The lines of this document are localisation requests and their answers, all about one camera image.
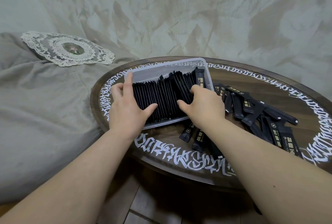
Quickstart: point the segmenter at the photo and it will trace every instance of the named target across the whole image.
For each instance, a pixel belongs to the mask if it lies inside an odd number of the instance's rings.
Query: clear plastic container
[[[168,77],[168,74],[173,71],[181,71],[182,73],[185,74],[188,72],[192,72],[196,67],[205,69],[204,79],[205,79],[206,88],[213,90],[213,83],[209,73],[208,65],[205,59],[203,58],[191,58],[180,61],[159,63],[152,66],[139,67],[131,71],[133,73],[132,81],[133,83],[137,83],[142,81],[158,80],[158,78],[161,75],[163,75],[163,77],[166,78]],[[145,130],[155,127],[160,127],[186,119],[188,119],[187,116],[169,119],[158,123],[151,123],[145,125],[143,129]]]

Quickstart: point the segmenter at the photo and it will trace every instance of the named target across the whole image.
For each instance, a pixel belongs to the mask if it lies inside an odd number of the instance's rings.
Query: gray fabric
[[[0,203],[22,199],[99,138],[91,88],[119,66],[59,67],[20,36],[0,35]]]

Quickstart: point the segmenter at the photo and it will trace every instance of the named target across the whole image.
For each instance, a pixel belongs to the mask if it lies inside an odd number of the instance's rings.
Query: lace doily
[[[102,63],[111,64],[114,54],[84,38],[58,33],[23,33],[23,41],[39,55],[60,67]]]

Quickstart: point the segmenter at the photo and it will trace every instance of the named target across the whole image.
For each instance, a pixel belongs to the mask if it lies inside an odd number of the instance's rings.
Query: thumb
[[[180,109],[188,115],[190,112],[190,105],[186,104],[183,100],[178,100],[178,105]]]
[[[146,119],[149,118],[149,116],[152,115],[152,113],[154,112],[154,110],[158,107],[158,104],[156,103],[153,103],[151,105],[149,105],[146,109],[143,110],[145,116],[146,116]]]

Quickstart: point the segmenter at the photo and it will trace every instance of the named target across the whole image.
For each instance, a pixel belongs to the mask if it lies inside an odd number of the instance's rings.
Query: wooden tabletop
[[[103,131],[108,130],[108,110],[113,101],[110,87],[124,82],[130,69],[158,62],[175,61],[190,57],[148,58],[130,62],[103,75],[93,87],[91,108]],[[294,137],[308,162],[332,173],[332,103],[312,89],[276,73],[257,67],[205,58],[213,83],[230,85],[250,92],[256,100],[272,105],[299,120],[293,128]],[[240,128],[233,115],[226,118]],[[144,130],[128,150],[129,155],[156,171],[185,180],[202,182],[219,189],[243,190],[234,171],[225,159],[214,160],[208,150],[198,153],[189,143],[179,139],[184,122]]]

